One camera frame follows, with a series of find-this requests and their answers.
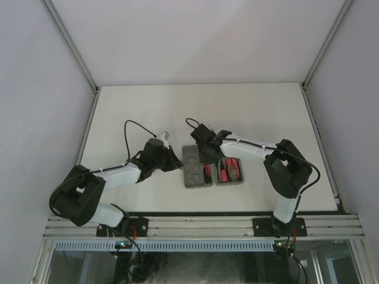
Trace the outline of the red screwdriver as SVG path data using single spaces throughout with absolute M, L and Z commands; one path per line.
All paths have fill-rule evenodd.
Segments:
M 221 180 L 221 182 L 222 183 L 228 182 L 228 177 L 227 177 L 226 169 L 225 169 L 225 166 L 224 166 L 224 163 L 223 163 L 222 159 L 220 160 L 219 169 L 220 169 L 220 180 Z

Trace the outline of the red black pliers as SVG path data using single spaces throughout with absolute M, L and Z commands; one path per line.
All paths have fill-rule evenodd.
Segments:
M 230 178 L 232 179 L 238 179 L 240 178 L 240 169 L 236 158 L 227 158 L 227 173 Z

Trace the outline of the grey plastic tool case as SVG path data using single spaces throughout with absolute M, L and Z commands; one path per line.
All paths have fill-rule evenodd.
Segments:
M 230 180 L 227 173 L 227 163 L 226 159 L 230 157 L 223 157 L 223 160 L 228 182 L 222 183 L 220 180 L 220 161 L 215 164 L 208 164 L 211 172 L 211 182 L 205 183 L 203 175 L 203 166 L 204 164 L 200 163 L 200 157 L 198 152 L 198 146 L 183 146 L 182 147 L 182 157 L 183 157 L 183 173 L 184 173 L 184 186 L 187 189 L 196 189 L 196 188 L 208 188 L 213 185 L 216 186 L 229 186 L 229 185 L 240 185 L 244 182 L 242 165 L 239 159 L 237 159 L 239 169 L 240 169 L 240 178 Z

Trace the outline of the red utility knife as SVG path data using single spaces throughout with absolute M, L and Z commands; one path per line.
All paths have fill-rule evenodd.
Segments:
M 212 181 L 211 180 L 210 167 L 207 164 L 205 164 L 203 166 L 203 175 L 204 175 L 204 181 L 205 181 L 205 183 L 210 183 Z

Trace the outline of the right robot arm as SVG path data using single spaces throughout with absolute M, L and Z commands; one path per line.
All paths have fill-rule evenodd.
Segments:
M 195 127 L 191 137 L 198 146 L 203 164 L 214 164 L 223 158 L 262 163 L 278 194 L 271 217 L 272 230 L 280 236 L 292 231 L 301 196 L 318 182 L 320 172 L 290 140 L 283 139 L 279 143 L 250 141 L 226 130 L 215 133 L 204 124 Z

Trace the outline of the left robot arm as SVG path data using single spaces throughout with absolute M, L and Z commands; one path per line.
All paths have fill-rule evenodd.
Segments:
M 81 164 L 74 166 L 50 195 L 49 208 L 54 215 L 78 227 L 87 223 L 106 225 L 122 237 L 130 229 L 127 213 L 119 206 L 100 202 L 102 194 L 140 183 L 156 170 L 171 172 L 183 165 L 165 139 L 151 138 L 143 150 L 119 166 L 98 170 L 89 170 Z

